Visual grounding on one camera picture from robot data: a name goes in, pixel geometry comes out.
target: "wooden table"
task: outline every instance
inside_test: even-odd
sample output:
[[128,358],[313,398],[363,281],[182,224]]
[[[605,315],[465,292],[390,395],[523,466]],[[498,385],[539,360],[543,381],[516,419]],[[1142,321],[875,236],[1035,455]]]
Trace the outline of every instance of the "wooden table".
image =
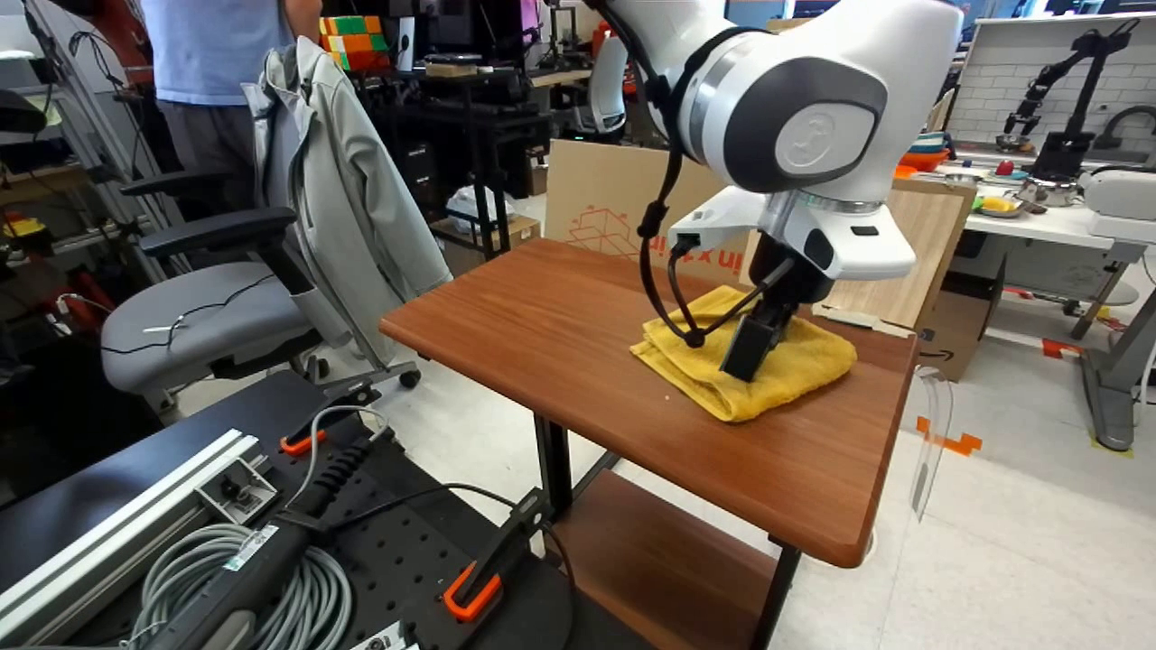
[[[536,413],[543,482],[594,598],[653,645],[767,645],[801,551],[867,556],[915,342],[830,326],[861,349],[852,377],[720,427],[628,354],[648,318],[633,260],[533,241],[386,315],[382,331]],[[764,527],[785,546],[777,567],[613,474],[572,504],[567,431]]]
[[543,73],[543,74],[533,74],[533,88],[576,88],[576,83],[584,83],[594,74],[594,67],[563,67],[563,73]]

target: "metal rod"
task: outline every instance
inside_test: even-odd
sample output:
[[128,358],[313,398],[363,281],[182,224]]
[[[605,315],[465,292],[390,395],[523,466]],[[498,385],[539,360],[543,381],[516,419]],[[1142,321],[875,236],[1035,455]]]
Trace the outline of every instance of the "metal rod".
[[773,579],[769,579],[769,593],[767,593],[767,604],[764,604],[764,616],[757,623],[757,635],[751,635],[751,645],[767,645],[781,615],[785,615],[785,604],[788,604],[788,593],[793,593],[793,582],[795,582],[795,569],[797,569],[797,550],[785,546],[781,551],[781,562],[773,567]]
[[563,519],[576,502],[572,432],[552,419],[536,415],[536,438],[539,438],[539,470],[543,470],[543,492],[549,502],[549,519]]

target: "table leg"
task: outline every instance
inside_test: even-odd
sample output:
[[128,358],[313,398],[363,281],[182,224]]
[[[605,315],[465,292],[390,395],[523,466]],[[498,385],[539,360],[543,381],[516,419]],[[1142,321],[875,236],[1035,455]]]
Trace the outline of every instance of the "table leg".
[[492,207],[488,207],[488,190],[483,180],[475,180],[475,201],[476,201],[476,228],[480,228],[480,249],[483,260],[494,260],[494,219],[492,219]]
[[506,213],[506,178],[494,178],[494,196],[498,196],[498,213],[494,213],[494,228],[498,228],[498,254],[508,254],[508,213]]
[[549,519],[559,519],[576,502],[572,432],[549,421],[547,415],[536,415],[536,438],[539,438],[539,470],[543,470],[543,492],[549,502]]
[[797,550],[785,546],[781,562],[773,567],[773,579],[769,579],[764,616],[759,616],[757,635],[751,635],[757,650],[764,650],[769,641],[769,635],[773,635],[773,627],[777,627],[777,622],[785,615],[795,569],[797,569]]
[[1107,285],[1100,289],[1100,296],[1093,301],[1093,307],[1082,315],[1077,328],[1074,328],[1074,340],[1084,340],[1093,321],[1100,318],[1100,309],[1111,304],[1114,289],[1121,285],[1121,277],[1129,273],[1129,262],[1131,260],[1142,260],[1144,249],[1139,247],[1117,247],[1114,249],[1114,262],[1111,262],[1111,277]]

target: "gray cable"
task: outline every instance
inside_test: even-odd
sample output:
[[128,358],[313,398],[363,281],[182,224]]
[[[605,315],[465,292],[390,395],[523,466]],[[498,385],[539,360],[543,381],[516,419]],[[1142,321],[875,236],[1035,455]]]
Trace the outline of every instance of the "gray cable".
[[[210,523],[175,541],[150,567],[141,615],[123,645],[156,635],[203,585],[222,573],[258,529]],[[347,569],[325,551],[307,550],[275,611],[258,627],[262,650],[337,650],[353,622],[353,590]]]

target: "person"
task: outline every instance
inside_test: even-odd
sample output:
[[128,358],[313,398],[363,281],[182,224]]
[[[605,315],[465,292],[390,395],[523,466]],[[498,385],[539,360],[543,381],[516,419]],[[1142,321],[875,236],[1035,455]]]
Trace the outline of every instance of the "person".
[[319,38],[322,0],[139,0],[153,88],[183,168],[228,168],[223,209],[258,201],[245,83],[266,52]]

